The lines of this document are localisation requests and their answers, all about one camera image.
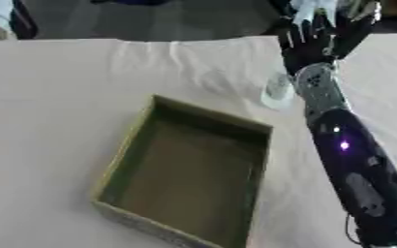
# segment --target open box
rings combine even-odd
[[[154,96],[92,201],[105,215],[181,247],[245,247],[271,131]]]

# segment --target white tablecloth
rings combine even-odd
[[[0,43],[0,248],[170,247],[105,219],[88,194],[154,93],[275,126],[249,247],[356,247],[302,101],[281,112],[260,104],[278,66],[277,42],[265,37]],[[397,164],[397,35],[371,36],[341,78]]]

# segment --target floor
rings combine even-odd
[[[267,0],[171,0],[157,7],[22,0],[39,39],[196,41],[259,35],[278,17]]]

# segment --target table surface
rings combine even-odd
[[[125,131],[157,93],[275,127],[249,247],[356,247],[302,117],[263,107],[282,70],[274,38],[187,43],[0,43],[0,247],[171,247],[89,202]],[[397,35],[341,65],[355,111],[397,164]]]

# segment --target purple led light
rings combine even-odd
[[[347,141],[343,140],[343,141],[340,143],[340,148],[341,148],[343,151],[346,151],[346,150],[348,150],[348,149],[350,148],[350,144],[349,144]]]

